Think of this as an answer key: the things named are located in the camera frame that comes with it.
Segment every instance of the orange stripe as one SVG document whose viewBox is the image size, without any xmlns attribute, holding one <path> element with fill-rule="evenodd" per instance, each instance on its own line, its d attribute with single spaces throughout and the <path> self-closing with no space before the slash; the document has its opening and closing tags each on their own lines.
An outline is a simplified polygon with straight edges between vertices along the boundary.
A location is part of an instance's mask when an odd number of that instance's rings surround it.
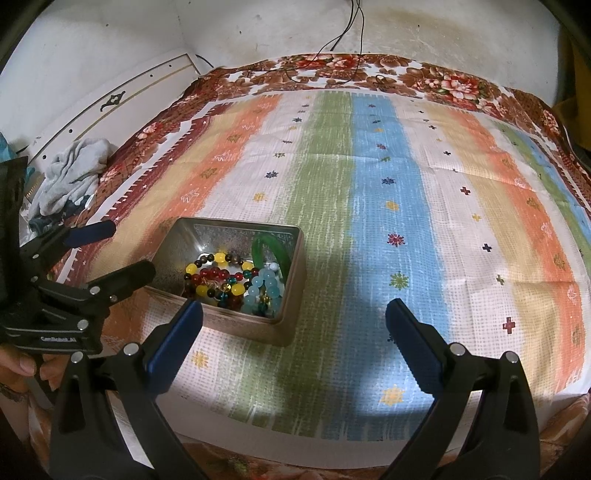
<svg viewBox="0 0 591 480">
<path fill-rule="evenodd" d="M 579 286 L 574 280 L 548 214 L 525 177 L 519 172 L 513 158 L 497 146 L 491 133 L 473 115 L 460 110 L 453 110 L 452 115 L 459 125 L 470 132 L 475 144 L 485 152 L 496 179 L 502 183 L 505 194 L 513 203 L 532 247 L 539 256 L 544 280 L 551 285 L 561 324 L 560 364 L 556 378 L 556 391 L 560 391 L 578 378 L 583 368 L 584 327 Z M 527 187 L 516 187 L 516 183 Z M 576 293 L 572 300 L 568 296 L 569 287 L 573 287 Z"/>
<path fill-rule="evenodd" d="M 168 202 L 154 218 L 154 228 L 147 233 L 133 254 L 134 261 L 155 254 L 173 222 L 182 216 L 193 216 L 198 212 L 217 183 L 234 168 L 240 159 L 244 146 L 250 137 L 262 127 L 267 114 L 275 109 L 280 95 L 264 96 L 248 100 L 242 105 L 244 113 L 227 134 L 222 136 L 209 155 L 199 162 L 187 164 L 187 176 L 179 179 L 175 193 L 166 195 Z"/>
</svg>

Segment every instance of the gray cloth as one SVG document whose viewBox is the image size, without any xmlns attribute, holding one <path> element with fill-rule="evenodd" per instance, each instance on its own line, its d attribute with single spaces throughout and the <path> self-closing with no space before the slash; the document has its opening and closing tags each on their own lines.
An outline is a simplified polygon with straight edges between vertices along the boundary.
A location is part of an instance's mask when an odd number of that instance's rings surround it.
<svg viewBox="0 0 591 480">
<path fill-rule="evenodd" d="M 99 186 L 99 175 L 105 171 L 111 144 L 99 140 L 77 140 L 56 155 L 45 180 L 33 198 L 29 220 L 36 216 L 60 212 L 66 202 L 76 203 L 84 196 L 93 195 Z"/>
</svg>

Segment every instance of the bed sheet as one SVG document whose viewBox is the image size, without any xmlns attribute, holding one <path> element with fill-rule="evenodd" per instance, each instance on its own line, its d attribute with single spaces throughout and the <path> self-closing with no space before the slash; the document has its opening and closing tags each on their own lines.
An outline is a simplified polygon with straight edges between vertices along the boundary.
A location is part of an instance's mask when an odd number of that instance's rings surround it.
<svg viewBox="0 0 591 480">
<path fill-rule="evenodd" d="M 209 73 L 118 151 L 77 220 L 109 218 L 118 231 L 63 260 L 59 278 L 72 283 L 151 258 L 179 216 L 304 232 L 294 343 L 204 329 L 165 402 L 182 434 L 199 439 L 191 416 L 206 410 L 234 420 L 234 439 L 218 445 L 239 453 L 388 463 L 379 445 L 393 456 L 432 401 L 388 337 L 394 297 L 474 354 L 517 352 L 540 427 L 591 386 L 591 181 L 551 111 L 461 72 L 356 61 Z M 173 313 L 139 292 L 114 308 L 104 341 L 143 340 Z M 302 439 L 313 449 L 295 451 Z M 357 457 L 346 446 L 362 443 Z"/>
</svg>

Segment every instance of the green stripe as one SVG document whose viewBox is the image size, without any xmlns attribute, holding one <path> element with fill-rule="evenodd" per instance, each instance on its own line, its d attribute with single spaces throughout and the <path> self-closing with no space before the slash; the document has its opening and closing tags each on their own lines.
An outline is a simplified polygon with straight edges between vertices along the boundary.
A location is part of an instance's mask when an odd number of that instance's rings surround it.
<svg viewBox="0 0 591 480">
<path fill-rule="evenodd" d="M 272 429 L 279 432 L 313 437 L 326 407 L 332 345 L 348 275 L 339 256 L 351 246 L 351 116 L 348 94 L 323 92 L 314 103 L 298 146 L 300 168 L 283 219 L 298 225 L 306 239 L 307 279 L 295 340 L 286 348 L 252 342 L 247 357 L 260 361 L 247 365 L 241 379 L 238 404 L 252 404 L 256 398 L 263 408 L 254 412 L 252 423 L 269 426 L 272 412 Z M 234 409 L 230 416 L 248 421 L 252 413 Z"/>
<path fill-rule="evenodd" d="M 504 125 L 501 126 L 500 124 L 497 125 L 500 131 L 504 131 L 504 135 L 509 139 L 510 142 L 513 142 L 517 147 L 517 150 L 521 154 L 521 157 L 527 162 L 527 164 L 534 169 L 534 171 L 538 174 L 544 188 L 552 199 L 554 203 L 560 210 L 566 224 L 569 227 L 571 234 L 573 235 L 574 241 L 577 244 L 578 249 L 581 252 L 583 257 L 583 263 L 585 265 L 585 269 L 587 270 L 587 275 L 591 277 L 591 245 L 585 238 L 583 231 L 577 221 L 576 217 L 574 216 L 569 201 L 565 197 L 564 193 L 560 191 L 558 186 L 553 182 L 552 178 L 546 171 L 546 169 L 540 165 L 534 157 L 529 146 L 517 135 L 512 129 L 505 128 Z"/>
</svg>

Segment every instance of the blue stripe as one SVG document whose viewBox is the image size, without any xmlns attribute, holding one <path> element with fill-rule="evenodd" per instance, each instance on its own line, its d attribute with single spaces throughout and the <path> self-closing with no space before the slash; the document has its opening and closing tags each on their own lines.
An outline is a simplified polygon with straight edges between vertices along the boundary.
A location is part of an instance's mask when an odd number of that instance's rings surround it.
<svg viewBox="0 0 591 480">
<path fill-rule="evenodd" d="M 433 398 L 419 390 L 398 348 L 388 342 L 385 309 L 390 300 L 400 297 L 418 319 L 434 325 L 446 338 L 449 314 L 443 300 L 443 265 L 420 169 L 392 103 L 385 97 L 354 94 L 352 121 L 353 246 L 344 261 L 358 267 L 345 286 L 348 294 L 338 331 L 335 384 L 346 387 L 330 396 L 333 414 L 322 437 L 338 439 L 344 433 L 348 440 L 408 439 Z M 396 183 L 383 183 L 387 178 Z M 389 200 L 400 210 L 387 209 Z M 403 236 L 405 244 L 388 244 L 390 233 Z M 397 272 L 408 277 L 408 288 L 390 286 L 390 275 Z M 384 391 L 395 385 L 404 390 L 403 402 L 381 403 Z"/>
<path fill-rule="evenodd" d="M 534 141 L 528 137 L 525 133 L 520 132 L 519 130 L 515 130 L 515 133 L 523 140 L 523 142 L 530 148 L 532 155 L 534 156 L 536 162 L 543 166 L 548 175 L 552 179 L 552 182 L 556 184 L 558 189 L 564 194 L 566 197 L 571 212 L 573 212 L 574 217 L 577 219 L 577 223 L 580 225 L 581 230 L 583 231 L 583 235 L 587 239 L 588 242 L 591 243 L 591 220 L 587 217 L 587 213 L 585 209 L 580 205 L 574 195 L 570 192 L 570 190 L 564 184 L 563 179 L 560 177 L 560 174 L 556 170 L 556 167 L 550 163 L 550 160 L 540 151 L 540 148 L 534 143 Z"/>
</svg>

